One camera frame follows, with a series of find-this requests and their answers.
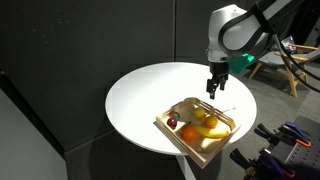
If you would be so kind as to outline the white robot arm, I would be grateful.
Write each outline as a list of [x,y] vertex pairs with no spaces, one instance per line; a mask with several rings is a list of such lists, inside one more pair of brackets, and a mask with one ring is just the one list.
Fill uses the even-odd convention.
[[229,72],[241,72],[254,54],[262,54],[273,45],[281,55],[288,53],[274,26],[303,1],[257,0],[249,10],[231,4],[211,13],[206,50],[212,74],[206,91],[211,99],[217,89],[225,88]]

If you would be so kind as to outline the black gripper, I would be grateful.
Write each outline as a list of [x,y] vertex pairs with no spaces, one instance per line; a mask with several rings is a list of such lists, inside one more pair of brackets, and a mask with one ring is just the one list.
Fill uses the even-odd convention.
[[211,62],[210,73],[212,74],[212,77],[207,80],[206,91],[209,93],[210,98],[214,99],[218,85],[220,85],[220,90],[225,90],[229,74],[229,65],[226,62]]

